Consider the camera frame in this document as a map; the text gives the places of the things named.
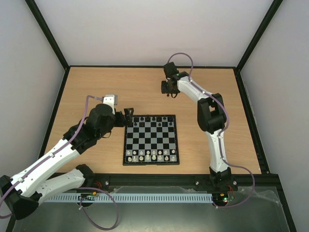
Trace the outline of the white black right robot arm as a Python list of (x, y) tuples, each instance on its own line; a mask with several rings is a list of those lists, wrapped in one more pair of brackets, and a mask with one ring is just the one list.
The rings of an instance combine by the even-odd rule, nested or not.
[(228, 120), (222, 96), (203, 89), (187, 72), (179, 72), (173, 62), (165, 64), (163, 70), (166, 80), (161, 82), (161, 92), (184, 93), (197, 104), (197, 123), (205, 132), (210, 149), (210, 182), (214, 189), (222, 189), (231, 179), (224, 145)]

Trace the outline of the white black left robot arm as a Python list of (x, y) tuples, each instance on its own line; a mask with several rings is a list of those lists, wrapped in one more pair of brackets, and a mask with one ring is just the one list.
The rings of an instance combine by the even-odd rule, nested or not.
[(114, 127), (133, 124), (133, 108), (123, 112), (100, 103), (78, 125), (70, 127), (63, 138), (44, 156), (24, 171), (0, 178), (1, 202), (6, 203), (15, 219), (31, 215), (45, 200), (79, 187), (91, 187), (95, 175), (85, 164), (72, 171), (52, 177), (64, 164), (96, 145)]

